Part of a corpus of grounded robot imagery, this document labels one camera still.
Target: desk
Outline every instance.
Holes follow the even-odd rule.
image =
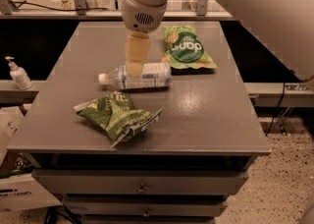
[[[166,90],[132,92],[138,108],[164,107],[140,136],[110,149],[104,133],[75,113],[75,105],[112,91],[95,76],[126,55],[123,23],[86,22],[12,139],[9,150],[24,152],[33,177],[84,223],[210,222],[247,180],[253,160],[270,153],[220,24],[188,23],[219,67],[213,75],[173,76]],[[161,29],[150,37],[148,61],[159,62]]]

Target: speckled floor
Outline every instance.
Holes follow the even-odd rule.
[[[271,118],[259,113],[266,131]],[[298,224],[308,200],[314,194],[314,121],[307,110],[287,119],[288,135],[275,124],[268,135],[270,156],[258,157],[250,167],[249,179],[217,224]],[[0,212],[1,224],[41,224],[46,209]],[[59,216],[58,224],[70,223]]]

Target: white box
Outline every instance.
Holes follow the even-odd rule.
[[[14,169],[17,153],[7,153],[7,146],[24,115],[19,107],[0,109],[0,173]],[[0,179],[0,210],[27,210],[62,205],[31,174]]]

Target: drawer front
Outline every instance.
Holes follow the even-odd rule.
[[[35,170],[32,176],[52,194],[235,195],[246,172]]]
[[[215,224],[213,218],[204,217],[133,217],[84,215],[83,224]]]
[[[222,200],[191,198],[132,198],[132,197],[65,197],[63,204],[75,214],[119,216],[220,216],[227,204]]]

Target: white bottle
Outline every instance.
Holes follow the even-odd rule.
[[[14,57],[6,56],[6,60],[9,62],[11,69],[10,76],[20,89],[28,89],[32,86],[32,82],[27,75],[27,72],[22,67],[16,65],[12,60]]]
[[[168,63],[147,63],[139,77],[127,75],[126,66],[119,66],[108,74],[100,74],[101,84],[112,85],[121,90],[134,88],[167,87],[170,85],[171,68]]]

